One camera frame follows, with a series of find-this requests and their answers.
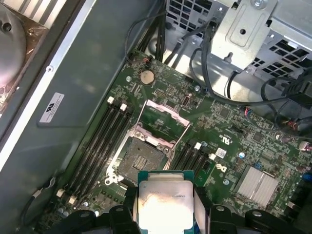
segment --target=capacitor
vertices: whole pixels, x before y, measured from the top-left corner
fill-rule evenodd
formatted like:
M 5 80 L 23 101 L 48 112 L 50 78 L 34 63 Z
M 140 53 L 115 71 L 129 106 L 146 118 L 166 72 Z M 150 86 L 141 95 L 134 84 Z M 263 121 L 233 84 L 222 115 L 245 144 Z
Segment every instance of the capacitor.
M 64 215 L 65 217 L 68 217 L 68 216 L 69 216 L 69 213 L 68 213 L 67 211 L 65 211 L 65 212 L 63 213 L 63 215 Z
M 311 167 L 308 166 L 307 164 L 301 164 L 300 166 L 303 167 L 303 168 L 305 168 L 307 172 L 308 172 L 309 170 L 311 170 Z
M 296 171 L 298 171 L 300 173 L 305 173 L 305 172 L 307 172 L 307 169 L 302 165 L 298 165 L 298 166 L 296 166 Z
M 58 209 L 58 212 L 59 212 L 60 214 L 62 214 L 62 213 L 64 213 L 64 209 L 63 209 L 63 208 L 59 208 L 59 209 Z
M 302 179 L 305 181 L 305 182 L 310 182 L 312 183 L 312 174 L 311 173 L 304 173 L 302 175 Z
M 245 155 L 244 152 L 239 152 L 239 153 L 237 153 L 237 156 L 238 156 L 239 158 L 243 159 L 246 155 Z

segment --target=black cable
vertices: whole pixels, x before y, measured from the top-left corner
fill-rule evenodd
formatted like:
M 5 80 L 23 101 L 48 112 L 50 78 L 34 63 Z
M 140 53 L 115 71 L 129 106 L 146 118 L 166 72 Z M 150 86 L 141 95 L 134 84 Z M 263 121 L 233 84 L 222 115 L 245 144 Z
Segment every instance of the black cable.
M 128 41 L 129 41 L 129 37 L 130 37 L 130 34 L 133 30 L 133 28 L 138 24 L 138 23 L 141 23 L 143 21 L 146 21 L 146 20 L 150 20 L 150 19 L 153 19 L 153 18 L 156 18 L 158 16 L 162 16 L 162 15 L 165 15 L 167 12 L 164 11 L 164 12 L 161 12 L 161 13 L 158 13 L 156 15 L 153 15 L 153 16 L 148 16 L 148 17 L 145 17 L 145 18 L 142 18 L 142 19 L 139 19 L 139 20 L 136 20 L 133 22 L 133 24 L 130 26 L 129 30 L 128 30 L 128 33 L 127 33 L 127 36 L 126 36 L 126 40 L 125 40 L 125 57 L 126 57 L 126 60 L 131 63 L 131 59 L 129 58 L 128 56 Z
M 178 42 L 174 49 L 172 50 L 171 54 L 169 54 L 169 56 L 166 58 L 166 60 L 164 61 L 164 64 L 168 65 L 170 63 L 170 61 L 174 58 L 174 56 L 176 55 L 176 53 L 179 51 L 179 49 L 181 48 L 182 44 L 180 42 Z
M 203 48 L 202 48 L 202 53 L 201 53 L 201 68 L 202 68 L 202 73 L 203 77 L 205 80 L 205 83 L 207 85 L 208 92 L 210 93 L 210 96 L 214 98 L 215 100 L 219 102 L 223 102 L 229 105 L 244 105 L 244 106 L 259 106 L 259 105 L 265 105 L 265 104 L 270 104 L 273 102 L 277 101 L 282 101 L 282 100 L 287 100 L 288 97 L 282 97 L 282 98 L 276 98 L 272 100 L 267 100 L 267 101 L 257 101 L 257 102 L 243 102 L 243 101 L 233 101 L 226 99 L 224 97 L 221 97 L 217 94 L 215 94 L 211 84 L 210 84 L 210 79 L 209 79 L 209 74 L 208 74 L 208 68 L 207 68 L 207 55 L 210 47 L 210 39 L 211 39 L 211 34 L 213 32 L 213 28 L 211 26 L 207 27 L 207 30 L 205 32 L 204 36 L 204 42 L 203 42 Z
M 185 34 L 184 36 L 181 37 L 181 41 L 178 41 L 177 44 L 175 45 L 174 49 L 172 50 L 171 54 L 169 54 L 169 56 L 166 58 L 166 60 L 164 61 L 164 64 L 168 65 L 171 60 L 174 58 L 174 56 L 176 55 L 176 53 L 179 51 L 179 49 L 182 46 L 182 43 L 190 36 L 196 35 L 198 33 L 201 33 L 202 31 L 205 30 L 205 28 L 207 27 L 207 25 L 203 25 L 197 29 L 194 29 L 191 32 L 188 32 L 187 34 Z
M 264 82 L 264 84 L 262 85 L 261 87 L 261 90 L 260 90 L 260 94 L 261 94 L 261 97 L 264 101 L 267 101 L 268 100 L 268 97 L 266 95 L 266 92 L 265 92 L 265 87 L 272 81 L 277 81 L 277 80 L 284 80 L 284 81 L 295 81 L 295 79 L 293 78 L 288 78 L 288 77 L 274 77 L 274 78 L 271 78 L 269 80 L 267 80 L 266 82 Z M 275 107 L 272 105 L 272 104 L 268 104 L 268 106 L 270 107 L 270 109 L 273 111 L 273 116 L 277 115 L 277 111 L 275 109 Z
M 163 2 L 163 6 L 160 11 L 166 10 L 166 1 Z M 156 41 L 156 53 L 155 59 L 158 61 L 163 60 L 163 55 L 165 53 L 165 32 L 166 32 L 166 15 L 161 15 L 159 18 L 158 34 Z
M 156 31 L 156 29 L 158 28 L 159 25 L 159 18 L 156 18 L 151 26 L 148 28 L 146 34 L 144 35 L 142 41 L 139 43 L 139 45 L 137 46 L 137 49 L 144 52 L 148 46 L 148 44 L 150 43 L 151 39 L 153 38 L 153 35 Z
M 195 73 L 195 71 L 194 71 L 193 60 L 194 60 L 194 58 L 195 58 L 195 56 L 196 56 L 196 54 L 197 54 L 198 51 L 201 51 L 201 49 L 200 49 L 200 48 L 197 48 L 197 49 L 195 49 L 195 50 L 193 51 L 193 53 L 192 53 L 192 55 L 191 55 L 191 57 L 190 57 L 190 63 L 189 63 L 191 75 L 192 75 L 193 79 L 196 79 L 196 80 L 199 80 L 199 79 L 198 79 L 198 77 L 197 77 L 197 75 L 196 75 L 196 73 Z
M 239 74 L 237 71 L 233 71 L 231 77 L 229 78 L 228 86 L 226 88 L 226 95 L 228 96 L 228 99 L 231 99 L 231 85 L 237 74 Z
M 33 203 L 33 201 L 36 199 L 35 196 L 31 196 L 31 198 L 28 200 L 28 202 L 26 203 L 26 205 L 24 206 L 22 212 L 20 213 L 20 225 L 22 227 L 26 227 L 27 223 L 26 223 L 26 215 L 27 212 L 29 210 L 29 207 L 31 206 L 31 204 Z

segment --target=cable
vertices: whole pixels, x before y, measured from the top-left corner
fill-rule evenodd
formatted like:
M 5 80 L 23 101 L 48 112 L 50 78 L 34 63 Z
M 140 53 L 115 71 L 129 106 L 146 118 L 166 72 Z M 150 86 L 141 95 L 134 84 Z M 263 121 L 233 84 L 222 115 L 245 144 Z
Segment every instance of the cable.
M 260 130 L 266 131 L 266 132 L 277 132 L 277 131 L 279 131 L 279 129 L 267 129 L 267 128 L 262 128 L 262 127 L 258 126 L 256 123 L 253 122 L 252 119 L 249 118 L 249 115 L 252 112 L 253 112 L 252 110 L 250 110 L 249 108 L 246 108 L 246 110 L 245 110 L 245 117 L 248 120 L 248 122 L 251 123 L 254 127 L 256 127 L 256 128 L 258 128 Z
M 195 71 L 194 71 L 194 67 L 193 67 L 193 60 L 197 54 L 198 51 L 201 51 L 200 48 L 197 48 L 193 51 L 192 55 L 191 55 L 191 58 L 190 58 L 190 63 L 189 63 L 189 67 L 190 67 L 190 71 L 191 71 L 191 75 L 193 77 L 193 79 L 196 79 L 196 80 L 199 80 Z
M 166 60 L 164 61 L 164 64 L 168 65 L 170 63 L 170 61 L 174 58 L 174 56 L 176 55 L 176 53 L 179 51 L 179 49 L 181 48 L 182 44 L 180 42 L 178 42 L 174 49 L 172 50 L 171 54 L 169 54 L 169 56 L 166 58 Z
M 136 20 L 136 21 L 133 22 L 133 24 L 130 26 L 130 28 L 129 28 L 129 30 L 128 30 L 128 33 L 127 33 L 127 36 L 126 36 L 126 40 L 125 40 L 125 57 L 126 57 L 126 60 L 127 60 L 128 63 L 132 63 L 131 59 L 130 59 L 129 56 L 128 56 L 128 41 L 129 41 L 129 37 L 130 37 L 130 34 L 131 34 L 133 28 L 134 28 L 138 23 L 141 23 L 141 22 L 143 22 L 143 21 L 156 18 L 156 17 L 158 17 L 158 16 L 165 15 L 166 13 L 167 13 L 167 12 L 164 11 L 164 12 L 158 13 L 158 14 L 156 14 L 156 15 L 148 16 L 148 17 L 145 17 L 145 18 L 142 18 L 142 19 L 139 19 L 139 20 Z
M 148 46 L 148 44 L 150 43 L 150 40 L 152 39 L 156 29 L 158 28 L 159 25 L 159 19 L 156 18 L 151 26 L 148 28 L 145 36 L 143 37 L 142 41 L 139 43 L 137 49 L 144 52 Z
M 174 58 L 174 56 L 176 55 L 176 53 L 179 51 L 179 49 L 182 46 L 182 43 L 190 36 L 196 35 L 198 33 L 201 33 L 202 31 L 205 30 L 205 28 L 207 27 L 207 25 L 203 25 L 197 29 L 194 29 L 191 32 L 188 32 L 187 34 L 185 34 L 183 37 L 181 37 L 180 41 L 177 42 L 177 44 L 175 45 L 174 49 L 172 50 L 171 54 L 169 54 L 169 56 L 166 58 L 166 60 L 164 61 L 164 64 L 168 65 L 171 60 Z
M 31 196 L 31 198 L 28 200 L 28 202 L 24 206 L 22 212 L 20 213 L 20 224 L 21 224 L 22 227 L 26 227 L 27 226 L 26 215 L 27 215 L 27 212 L 29 210 L 29 207 L 31 206 L 31 204 L 33 203 L 33 201 L 35 199 L 36 199 L 35 196 Z
M 20 213 L 20 226 L 21 227 L 26 227 L 28 226 L 28 223 L 26 223 L 26 215 L 29 210 L 29 207 L 31 204 L 33 204 L 33 201 L 41 194 L 41 192 L 45 189 L 52 188 L 55 184 L 56 178 L 52 177 L 49 181 L 47 181 L 43 187 L 39 190 L 37 190 L 27 201 L 26 205 L 24 206 L 23 210 Z
M 268 100 L 268 97 L 266 95 L 266 92 L 265 92 L 265 88 L 266 86 L 272 82 L 272 81 L 277 81 L 277 80 L 284 80 L 284 81 L 295 81 L 295 79 L 293 78 L 288 78 L 288 77 L 274 77 L 274 78 L 271 78 L 269 80 L 267 80 L 266 82 L 264 82 L 264 84 L 262 85 L 261 87 L 261 91 L 260 91 L 260 94 L 261 94 L 261 97 L 264 101 L 267 101 Z M 273 114 L 274 116 L 277 115 L 277 111 L 275 109 L 275 107 L 273 105 L 271 105 L 270 103 L 268 104 L 268 106 L 271 108 L 271 110 L 273 111 Z
M 229 78 L 228 86 L 226 89 L 226 95 L 228 96 L 228 99 L 231 99 L 231 85 L 232 85 L 234 78 L 237 76 L 237 74 L 240 74 L 240 73 L 238 73 L 237 71 L 233 71 L 231 77 Z
M 165 3 L 166 1 L 164 1 L 161 11 L 166 10 Z M 159 16 L 159 18 L 155 59 L 162 62 L 165 53 L 166 15 Z
M 207 55 L 208 55 L 208 51 L 209 51 L 209 46 L 210 46 L 210 38 L 211 38 L 211 34 L 213 32 L 213 28 L 211 26 L 207 27 L 205 36 L 204 36 L 204 42 L 203 42 L 203 49 L 202 49 L 202 53 L 201 53 L 201 68 L 202 68 L 202 73 L 203 73 L 203 77 L 205 80 L 205 83 L 207 85 L 207 89 L 210 93 L 210 96 L 212 98 L 214 98 L 215 100 L 219 101 L 219 102 L 223 102 L 229 105 L 245 105 L 245 106 L 259 106 L 259 105 L 265 105 L 265 104 L 270 104 L 273 102 L 277 102 L 277 101 L 282 101 L 282 100 L 287 100 L 288 97 L 282 97 L 282 98 L 276 98 L 276 99 L 272 99 L 272 100 L 267 100 L 267 101 L 257 101 L 257 102 L 243 102 L 243 101 L 233 101 L 233 100 L 229 100 L 226 99 L 224 97 L 221 97 L 217 94 L 215 94 L 211 84 L 210 84 L 210 79 L 209 79 L 209 74 L 208 74 L 208 68 L 207 68 Z

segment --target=chipset heatsink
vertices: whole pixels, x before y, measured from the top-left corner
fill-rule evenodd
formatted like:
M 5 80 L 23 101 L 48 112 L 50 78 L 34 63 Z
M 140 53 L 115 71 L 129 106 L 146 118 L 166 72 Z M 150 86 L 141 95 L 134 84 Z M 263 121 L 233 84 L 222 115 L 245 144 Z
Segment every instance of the chipset heatsink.
M 235 188 L 235 192 L 266 207 L 277 188 L 278 181 L 273 177 L 247 166 Z

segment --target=white sticker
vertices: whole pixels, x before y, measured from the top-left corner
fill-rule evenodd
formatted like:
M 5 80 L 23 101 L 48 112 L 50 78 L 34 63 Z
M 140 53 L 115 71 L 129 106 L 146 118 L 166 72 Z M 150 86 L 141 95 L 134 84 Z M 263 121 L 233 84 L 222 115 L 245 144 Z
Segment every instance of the white sticker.
M 221 148 L 218 148 L 218 150 L 216 151 L 215 155 L 217 155 L 220 158 L 224 158 L 225 155 L 226 155 L 226 151 L 221 149 Z
M 47 108 L 45 109 L 39 123 L 50 123 L 55 115 L 60 103 L 64 98 L 64 94 L 55 93 L 48 104 Z

